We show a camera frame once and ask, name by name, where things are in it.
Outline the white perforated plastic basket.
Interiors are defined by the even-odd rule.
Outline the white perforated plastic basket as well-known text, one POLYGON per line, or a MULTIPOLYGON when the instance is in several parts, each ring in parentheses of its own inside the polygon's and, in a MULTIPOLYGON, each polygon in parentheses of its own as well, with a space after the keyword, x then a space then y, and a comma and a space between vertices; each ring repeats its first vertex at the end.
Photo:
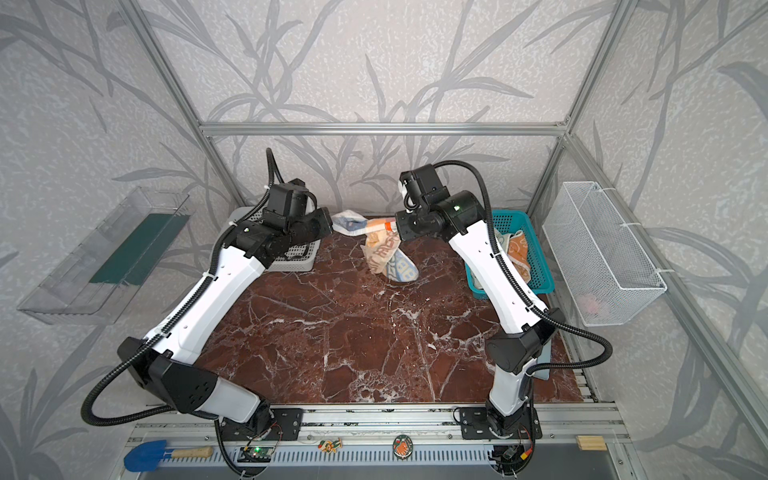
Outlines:
MULTIPOLYGON (((251 211, 251 207, 240 207, 231 212, 228 222, 235 222, 246 213, 251 211)), ((249 221, 256 221, 261 218, 261 210, 253 212, 247 218, 249 221)), ((313 269, 316 256, 320 248, 321 240, 311 243, 293 246, 284 255, 277 257, 276 260, 266 269, 267 272, 308 272, 313 269)))

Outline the striped rabbit print towel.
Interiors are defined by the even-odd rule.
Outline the striped rabbit print towel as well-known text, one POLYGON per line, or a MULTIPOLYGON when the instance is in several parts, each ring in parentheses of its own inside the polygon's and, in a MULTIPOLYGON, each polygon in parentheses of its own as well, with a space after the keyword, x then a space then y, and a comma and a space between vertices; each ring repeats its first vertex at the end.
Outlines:
POLYGON ((332 227, 345 236, 365 236, 361 249, 372 273, 398 283, 418 279, 418 268, 400 249, 401 239, 394 217, 368 219, 345 210, 332 216, 332 227))

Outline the teal perforated plastic basket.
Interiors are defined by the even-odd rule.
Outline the teal perforated plastic basket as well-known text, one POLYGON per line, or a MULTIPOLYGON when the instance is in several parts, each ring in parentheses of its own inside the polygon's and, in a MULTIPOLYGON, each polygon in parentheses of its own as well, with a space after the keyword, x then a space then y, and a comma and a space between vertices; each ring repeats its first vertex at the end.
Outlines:
POLYGON ((531 280, 527 285, 536 295, 552 293, 555 288, 554 280, 529 217, 521 211, 494 210, 493 223, 495 236, 504 253, 506 252, 502 246, 502 235, 517 230, 524 232, 529 245, 528 262, 531 267, 531 280))

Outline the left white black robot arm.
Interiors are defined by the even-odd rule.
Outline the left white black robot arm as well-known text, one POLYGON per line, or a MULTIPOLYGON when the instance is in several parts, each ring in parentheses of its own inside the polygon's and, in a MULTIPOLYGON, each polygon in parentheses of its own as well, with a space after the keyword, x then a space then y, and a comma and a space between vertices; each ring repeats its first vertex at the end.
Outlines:
POLYGON ((195 363, 217 325, 254 281, 291 248, 331 232, 327 208, 317 206, 304 181, 273 185, 258 214, 231 222, 221 234, 210 269, 182 303, 144 339, 128 339, 120 346, 123 359, 136 359, 130 368, 136 382, 180 413, 264 429, 267 400, 195 363))

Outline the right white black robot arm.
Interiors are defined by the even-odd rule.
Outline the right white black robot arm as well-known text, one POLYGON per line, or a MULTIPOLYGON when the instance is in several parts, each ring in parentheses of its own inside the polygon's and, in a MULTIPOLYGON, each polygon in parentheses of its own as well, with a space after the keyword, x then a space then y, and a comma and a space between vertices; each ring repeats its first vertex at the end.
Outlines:
POLYGON ((400 238, 431 236, 448 243, 480 281, 498 316, 500 330, 485 343, 494 364, 486 401, 489 434, 539 438, 530 369, 555 333, 555 327, 537 314, 547 306, 501 250, 485 199, 469 191, 450 193, 433 165, 403 172, 399 182, 404 203, 396 214, 400 238))

